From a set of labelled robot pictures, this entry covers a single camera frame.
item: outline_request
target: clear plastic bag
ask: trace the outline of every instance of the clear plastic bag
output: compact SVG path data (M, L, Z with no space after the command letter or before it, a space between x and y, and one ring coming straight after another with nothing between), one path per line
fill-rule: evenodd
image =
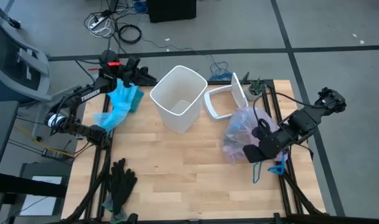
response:
M94 114L94 123L101 126L107 132L113 130L127 116L131 109L131 103L138 90L138 86L131 85L130 88L125 88L123 81L118 80L117 87L111 93L107 93L110 97L113 110L110 113Z
M263 118L269 124L272 132L279 129L279 126L275 124L265 110L259 108L255 108L255 110L258 119ZM256 116L252 107L236 109L225 130L222 147L222 151L229 163L234 164L237 159L246 158L243 146L248 144L258 146L260 140L251 135L251 131L257 126Z

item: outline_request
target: white paper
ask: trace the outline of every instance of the white paper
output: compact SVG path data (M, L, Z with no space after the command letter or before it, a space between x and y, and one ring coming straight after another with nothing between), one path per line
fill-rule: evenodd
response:
M49 177L49 176L33 176L32 180L43 181L51 184L62 183L62 177ZM22 206L22 210L31 206L33 203L38 202L44 198L44 196L26 195L25 201ZM52 215L54 211L57 198L47 197L39 203L31 206L30 208L21 211L19 215Z

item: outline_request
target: white trash bin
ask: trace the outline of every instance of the white trash bin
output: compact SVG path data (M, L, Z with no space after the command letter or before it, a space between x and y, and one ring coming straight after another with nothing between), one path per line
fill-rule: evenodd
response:
M200 113L207 81L197 72L178 65L151 91L163 123L172 131L183 134Z

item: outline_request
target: wooden table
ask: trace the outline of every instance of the wooden table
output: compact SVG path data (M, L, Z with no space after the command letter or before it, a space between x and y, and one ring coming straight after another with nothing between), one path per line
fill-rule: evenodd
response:
M275 80L274 85L277 92L294 97L289 80ZM218 87L209 85L207 89ZM257 184L252 183L253 166L247 161L239 161L234 166L226 162L221 148L229 120L212 121L203 106L199 118L185 134L173 133L163 125L150 99L152 87L141 89L145 96L137 112L127 115L115 129L111 153L112 161L127 158L126 167L138 176L133 193L124 205L127 214L137 213L140 220L266 218L274 212L284 216L278 176L267 171L272 161L263 165ZM94 123L93 114L102 111L104 99L101 95L87 103L84 124ZM283 118L297 108L294 102L279 95L278 101ZM231 113L235 108L229 92L213 95L212 103L220 114ZM276 120L270 96L269 103ZM257 107L263 108L262 99ZM88 149L73 164L62 218L73 212L88 190L94 153L95 147ZM324 212L309 152L293 146L292 161L298 186ZM287 189L295 211L288 185ZM97 200L98 193L94 197L93 216ZM110 215L106 211L104 220L110 220Z

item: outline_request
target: black glove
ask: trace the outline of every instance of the black glove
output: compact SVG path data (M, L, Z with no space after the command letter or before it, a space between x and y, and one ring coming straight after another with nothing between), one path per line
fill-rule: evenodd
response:
M123 158L119 162L114 162L111 169L110 191L112 194L114 215L119 214L121 206L126 203L137 182L135 172L131 172L131 169L124 172L125 163L126 159Z

